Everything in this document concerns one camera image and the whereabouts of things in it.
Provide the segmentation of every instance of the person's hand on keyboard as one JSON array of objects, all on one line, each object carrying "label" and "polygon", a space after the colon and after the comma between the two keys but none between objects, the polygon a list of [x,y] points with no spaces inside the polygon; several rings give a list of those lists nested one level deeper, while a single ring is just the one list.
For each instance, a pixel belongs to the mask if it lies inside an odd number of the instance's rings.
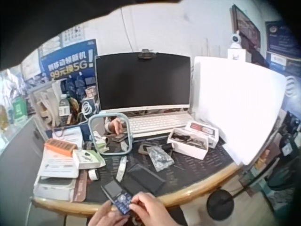
[{"label": "person's hand on keyboard", "polygon": [[150,193],[138,193],[132,198],[129,207],[140,217],[145,226],[178,226],[164,204]]},{"label": "person's hand on keyboard", "polygon": [[117,135],[123,133],[122,122],[119,118],[114,119],[109,123],[109,130]]}]

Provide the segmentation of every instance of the phone screen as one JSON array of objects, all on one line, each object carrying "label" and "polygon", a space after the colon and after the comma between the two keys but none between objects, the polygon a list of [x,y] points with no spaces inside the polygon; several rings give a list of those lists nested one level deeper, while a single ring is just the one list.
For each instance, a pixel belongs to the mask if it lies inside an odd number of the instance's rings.
[{"label": "phone screen", "polygon": [[134,165],[128,174],[131,178],[137,181],[141,186],[149,190],[151,193],[156,193],[161,186],[165,183],[165,180],[151,172],[140,164]]},{"label": "phone screen", "polygon": [[104,188],[112,197],[115,197],[120,192],[122,192],[122,188],[115,181],[111,181],[106,186],[104,186]]}]

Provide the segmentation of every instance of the security camera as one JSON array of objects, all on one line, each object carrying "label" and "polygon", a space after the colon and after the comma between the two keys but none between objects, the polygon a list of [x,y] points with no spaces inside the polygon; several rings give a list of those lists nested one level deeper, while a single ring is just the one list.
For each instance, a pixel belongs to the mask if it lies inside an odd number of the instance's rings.
[{"label": "security camera", "polygon": [[230,48],[241,48],[241,37],[239,35],[239,31],[232,34],[231,40],[232,40],[232,44]]}]

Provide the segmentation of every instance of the white board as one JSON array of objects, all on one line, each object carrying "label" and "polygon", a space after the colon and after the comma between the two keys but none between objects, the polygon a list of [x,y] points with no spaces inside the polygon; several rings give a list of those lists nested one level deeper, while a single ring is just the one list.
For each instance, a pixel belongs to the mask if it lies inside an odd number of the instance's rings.
[{"label": "white board", "polygon": [[276,121],[285,77],[270,69],[235,60],[197,56],[200,76],[197,117],[213,124],[241,161],[248,165]]}]

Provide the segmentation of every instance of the hand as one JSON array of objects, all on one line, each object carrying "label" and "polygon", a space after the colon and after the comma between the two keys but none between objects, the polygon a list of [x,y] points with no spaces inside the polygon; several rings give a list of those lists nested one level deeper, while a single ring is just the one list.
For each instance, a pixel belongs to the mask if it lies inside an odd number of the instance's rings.
[{"label": "hand", "polygon": [[129,216],[122,216],[119,211],[111,211],[111,202],[106,201],[91,218],[88,226],[123,226]]},{"label": "hand", "polygon": [[164,204],[150,193],[138,193],[132,199],[130,209],[134,211],[145,226],[177,226],[164,207]]},{"label": "hand", "polygon": [[119,118],[114,119],[109,124],[110,131],[114,131],[117,135],[123,133],[122,122]]}]

